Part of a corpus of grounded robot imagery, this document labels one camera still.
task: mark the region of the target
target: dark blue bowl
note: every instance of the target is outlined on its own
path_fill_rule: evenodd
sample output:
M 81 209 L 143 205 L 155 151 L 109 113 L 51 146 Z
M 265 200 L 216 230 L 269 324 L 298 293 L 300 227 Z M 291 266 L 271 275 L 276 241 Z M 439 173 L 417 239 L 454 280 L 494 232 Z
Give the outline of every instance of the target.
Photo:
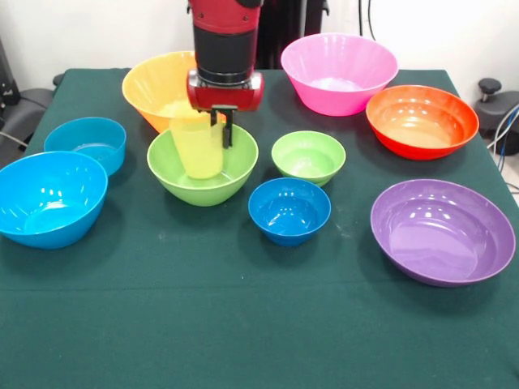
M 299 178 L 277 178 L 258 186 L 249 198 L 255 224 L 280 246 L 299 246 L 328 221 L 332 204 L 317 185 Z

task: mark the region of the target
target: purple bowl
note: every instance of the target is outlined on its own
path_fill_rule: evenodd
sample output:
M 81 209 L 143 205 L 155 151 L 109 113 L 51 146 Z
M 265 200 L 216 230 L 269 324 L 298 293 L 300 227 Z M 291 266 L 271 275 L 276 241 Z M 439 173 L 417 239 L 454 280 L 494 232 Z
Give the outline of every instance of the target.
M 516 249 L 513 227 L 488 199 L 440 180 L 389 187 L 371 209 L 371 230 L 385 254 L 408 276 L 455 287 L 504 270 Z

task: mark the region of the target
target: blue bowl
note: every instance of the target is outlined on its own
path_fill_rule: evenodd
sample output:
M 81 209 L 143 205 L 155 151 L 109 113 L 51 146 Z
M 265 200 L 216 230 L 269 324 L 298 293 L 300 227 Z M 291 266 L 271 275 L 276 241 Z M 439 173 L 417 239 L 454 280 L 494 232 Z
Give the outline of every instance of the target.
M 46 152 L 80 152 L 97 160 L 111 176 L 124 162 L 127 133 L 107 118 L 81 118 L 62 124 L 45 140 Z
M 316 184 L 299 178 L 277 178 L 258 186 L 249 198 L 255 224 L 280 246 L 299 246 L 328 221 L 332 204 Z
M 0 170 L 0 234 L 25 246 L 59 249 L 92 227 L 108 176 L 78 152 L 44 152 Z

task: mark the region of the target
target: light green bowl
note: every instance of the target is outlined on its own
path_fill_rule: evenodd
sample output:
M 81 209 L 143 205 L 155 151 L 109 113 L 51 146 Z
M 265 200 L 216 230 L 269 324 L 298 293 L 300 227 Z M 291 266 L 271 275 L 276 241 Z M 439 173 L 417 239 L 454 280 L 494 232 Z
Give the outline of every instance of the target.
M 245 184 L 258 161 L 258 145 L 242 127 L 233 126 L 233 146 L 224 150 L 224 169 L 207 180 L 189 178 L 169 130 L 148 149 L 148 166 L 171 194 L 198 207 L 223 203 Z
M 330 135 L 317 131 L 296 131 L 274 143 L 272 159 L 284 176 L 323 186 L 346 162 L 346 151 Z

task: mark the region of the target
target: green tablecloth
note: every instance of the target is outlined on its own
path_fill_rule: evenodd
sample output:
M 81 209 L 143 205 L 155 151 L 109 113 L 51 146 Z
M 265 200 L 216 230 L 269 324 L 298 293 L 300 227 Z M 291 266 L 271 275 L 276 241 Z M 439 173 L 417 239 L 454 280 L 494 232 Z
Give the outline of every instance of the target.
M 403 160 L 364 113 L 312 113 L 283 72 L 265 71 L 260 110 L 236 121 L 259 144 L 254 173 L 225 204 L 197 208 L 148 171 L 156 133 L 122 98 L 126 72 L 68 71 L 29 147 L 84 116 L 128 133 L 126 162 L 82 241 L 46 252 L 0 240 L 0 388 L 519 387 L 519 262 L 483 284 L 436 289 L 396 270 L 369 227 L 383 189 L 437 177 L 487 196 L 517 229 L 479 137 L 442 160 Z M 402 71 L 394 83 L 454 92 L 443 71 Z M 325 187 L 328 224 L 284 249 L 251 223 L 247 200 L 277 176 L 270 149 L 294 130 L 337 137 L 348 159 Z

